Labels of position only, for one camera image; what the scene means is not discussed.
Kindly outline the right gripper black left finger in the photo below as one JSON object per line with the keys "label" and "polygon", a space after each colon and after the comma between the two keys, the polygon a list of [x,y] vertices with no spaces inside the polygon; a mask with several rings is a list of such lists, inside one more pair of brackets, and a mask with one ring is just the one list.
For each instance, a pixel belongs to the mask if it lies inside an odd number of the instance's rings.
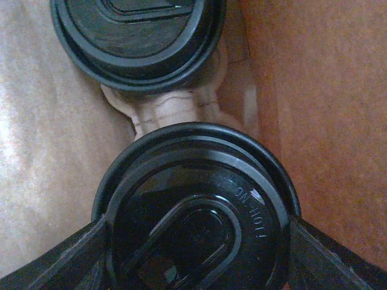
{"label": "right gripper black left finger", "polygon": [[106,252],[106,217],[92,221],[54,248],[6,275],[1,289],[74,289],[91,277]]}

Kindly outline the single black cup lid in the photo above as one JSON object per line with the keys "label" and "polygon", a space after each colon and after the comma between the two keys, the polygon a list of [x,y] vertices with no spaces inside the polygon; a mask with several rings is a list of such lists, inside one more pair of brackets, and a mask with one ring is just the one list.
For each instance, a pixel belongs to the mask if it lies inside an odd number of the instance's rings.
{"label": "single black cup lid", "polygon": [[54,30],[98,83],[139,94],[189,88],[209,69],[226,1],[51,1]]}

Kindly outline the single pulp cup carrier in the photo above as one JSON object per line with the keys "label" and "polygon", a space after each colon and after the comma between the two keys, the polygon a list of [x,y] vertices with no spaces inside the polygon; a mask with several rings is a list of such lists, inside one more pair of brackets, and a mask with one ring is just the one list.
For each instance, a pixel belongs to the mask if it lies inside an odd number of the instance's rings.
{"label": "single pulp cup carrier", "polygon": [[141,95],[101,85],[103,95],[116,110],[131,121],[133,140],[162,127],[186,122],[208,122],[231,127],[243,133],[244,122],[220,109],[218,90],[226,77],[227,48],[221,38],[194,88],[161,94]]}

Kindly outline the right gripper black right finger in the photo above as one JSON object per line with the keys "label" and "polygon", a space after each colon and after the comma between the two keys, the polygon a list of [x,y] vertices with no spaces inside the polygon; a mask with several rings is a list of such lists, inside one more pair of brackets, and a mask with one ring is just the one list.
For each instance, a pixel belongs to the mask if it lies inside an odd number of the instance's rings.
{"label": "right gripper black right finger", "polygon": [[288,283],[291,289],[386,289],[386,271],[293,216]]}

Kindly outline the brown kraft paper bag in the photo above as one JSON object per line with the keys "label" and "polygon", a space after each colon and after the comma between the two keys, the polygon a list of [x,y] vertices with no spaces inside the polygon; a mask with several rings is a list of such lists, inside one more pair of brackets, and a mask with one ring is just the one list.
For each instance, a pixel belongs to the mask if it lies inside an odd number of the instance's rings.
{"label": "brown kraft paper bag", "polygon": [[[230,1],[220,108],[284,165],[303,217],[386,267],[386,2]],[[1,275],[90,220],[131,122],[66,55],[48,1],[1,2]]]}

